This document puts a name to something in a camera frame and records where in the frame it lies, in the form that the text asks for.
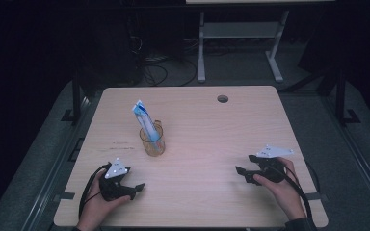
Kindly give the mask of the blue and white toothpaste tube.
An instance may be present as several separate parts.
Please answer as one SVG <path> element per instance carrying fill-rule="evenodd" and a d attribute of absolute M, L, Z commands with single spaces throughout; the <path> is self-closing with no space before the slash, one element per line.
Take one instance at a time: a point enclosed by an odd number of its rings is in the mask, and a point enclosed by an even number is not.
<path fill-rule="evenodd" d="M 137 118 L 141 129 L 144 129 L 146 135 L 154 140 L 155 136 L 157 135 L 156 129 L 153 125 L 154 121 L 151 119 L 145 105 L 141 100 L 137 101 L 132 108 L 132 112 Z"/>

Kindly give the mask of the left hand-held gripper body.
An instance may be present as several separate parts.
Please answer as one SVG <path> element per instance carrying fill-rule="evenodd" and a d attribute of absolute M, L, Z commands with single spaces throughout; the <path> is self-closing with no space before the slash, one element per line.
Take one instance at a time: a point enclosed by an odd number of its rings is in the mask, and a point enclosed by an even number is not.
<path fill-rule="evenodd" d="M 134 188 L 122 185 L 121 181 L 130 171 L 130 167 L 126 167 L 119 158 L 106 164 L 102 169 L 104 172 L 99 178 L 99 188 L 106 201 L 113 201 L 136 192 Z"/>

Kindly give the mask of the amber transparent cup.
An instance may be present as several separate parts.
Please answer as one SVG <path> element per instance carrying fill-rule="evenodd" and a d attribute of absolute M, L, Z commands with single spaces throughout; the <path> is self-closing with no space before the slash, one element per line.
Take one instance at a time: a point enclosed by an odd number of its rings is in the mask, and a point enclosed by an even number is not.
<path fill-rule="evenodd" d="M 155 120 L 153 125 L 157 132 L 154 140 L 146 135 L 144 129 L 140 130 L 140 139 L 142 140 L 146 154 L 151 157 L 158 157 L 166 150 L 164 130 L 160 120 Z"/>

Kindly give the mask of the person's right hand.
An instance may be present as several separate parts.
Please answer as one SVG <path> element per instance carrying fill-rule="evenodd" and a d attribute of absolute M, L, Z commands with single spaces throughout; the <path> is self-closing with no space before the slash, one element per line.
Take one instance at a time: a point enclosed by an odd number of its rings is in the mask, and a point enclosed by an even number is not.
<path fill-rule="evenodd" d="M 289 220 L 306 217 L 306 212 L 299 194 L 286 180 L 274 183 L 258 174 L 255 174 L 253 179 L 273 195 L 277 204 Z"/>

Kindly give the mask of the person's left hand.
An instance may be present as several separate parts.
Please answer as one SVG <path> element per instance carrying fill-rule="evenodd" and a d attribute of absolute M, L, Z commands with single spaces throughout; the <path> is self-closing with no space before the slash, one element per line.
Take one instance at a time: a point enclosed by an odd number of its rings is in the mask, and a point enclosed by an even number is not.
<path fill-rule="evenodd" d="M 102 197 L 99 188 L 99 178 L 102 173 L 103 171 L 98 172 L 93 179 L 88 193 L 88 200 L 85 203 L 79 221 L 75 225 L 77 227 L 82 229 L 97 228 L 118 206 L 130 200 L 130 197 L 127 195 L 113 201 L 106 201 Z"/>

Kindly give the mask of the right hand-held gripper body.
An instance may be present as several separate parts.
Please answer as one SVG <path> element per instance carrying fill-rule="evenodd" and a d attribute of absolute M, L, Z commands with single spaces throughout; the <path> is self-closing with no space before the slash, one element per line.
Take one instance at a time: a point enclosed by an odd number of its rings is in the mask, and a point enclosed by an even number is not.
<path fill-rule="evenodd" d="M 292 155 L 293 153 L 292 149 L 267 144 L 256 154 L 249 156 L 250 161 L 259 166 L 259 170 L 253 170 L 253 176 L 258 174 L 274 183 L 281 182 L 284 179 L 284 164 L 278 160 L 278 157 Z"/>

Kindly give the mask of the grey metal stand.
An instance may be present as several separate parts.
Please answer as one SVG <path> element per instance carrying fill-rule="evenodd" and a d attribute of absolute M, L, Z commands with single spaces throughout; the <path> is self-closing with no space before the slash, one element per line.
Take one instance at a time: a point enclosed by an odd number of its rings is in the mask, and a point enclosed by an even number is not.
<path fill-rule="evenodd" d="M 272 48 L 265 52 L 267 62 L 275 81 L 284 81 L 276 61 L 289 11 L 284 11 L 279 21 L 270 22 L 206 22 L 205 12 L 199 14 L 198 31 L 198 81 L 206 81 L 204 62 L 204 41 L 206 39 L 273 39 Z"/>

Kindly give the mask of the black metal post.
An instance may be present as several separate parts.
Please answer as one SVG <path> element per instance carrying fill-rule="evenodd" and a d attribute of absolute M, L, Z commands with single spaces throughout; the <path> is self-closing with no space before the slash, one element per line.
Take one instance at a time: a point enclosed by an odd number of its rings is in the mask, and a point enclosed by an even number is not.
<path fill-rule="evenodd" d="M 76 70 L 71 81 L 72 87 L 72 108 L 64 112 L 62 121 L 70 121 L 76 124 L 81 116 L 81 88 L 80 88 L 80 71 Z"/>
<path fill-rule="evenodd" d="M 345 93 L 346 76 L 343 70 L 339 69 L 336 76 L 335 117 L 341 126 L 346 126 L 350 123 L 360 123 L 356 112 L 345 107 Z"/>

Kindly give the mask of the aluminium frame rail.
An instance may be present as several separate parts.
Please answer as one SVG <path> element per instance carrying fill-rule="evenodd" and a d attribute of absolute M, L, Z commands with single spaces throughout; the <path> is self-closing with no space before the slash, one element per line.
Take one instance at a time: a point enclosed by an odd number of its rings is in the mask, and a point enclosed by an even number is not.
<path fill-rule="evenodd" d="M 358 142 L 352 136 L 348 125 L 360 124 L 361 121 L 354 110 L 348 109 L 341 113 L 336 111 L 337 103 L 333 104 L 327 97 L 322 98 L 322 102 L 326 110 L 329 112 L 330 117 L 333 119 L 338 132 L 344 139 L 347 147 L 350 149 L 353 158 L 355 159 L 356 166 L 364 179 L 370 191 L 370 165 L 367 163 Z"/>
<path fill-rule="evenodd" d="M 55 110 L 43 124 L 33 149 L 37 154 L 28 161 L 30 176 L 40 180 L 37 194 L 27 217 L 21 225 L 21 231 L 48 231 L 53 224 L 54 214 L 64 193 L 71 170 L 77 159 L 79 148 L 87 133 L 86 114 L 91 106 L 84 96 L 77 103 L 81 113 L 73 119 L 74 110 L 66 107 Z"/>

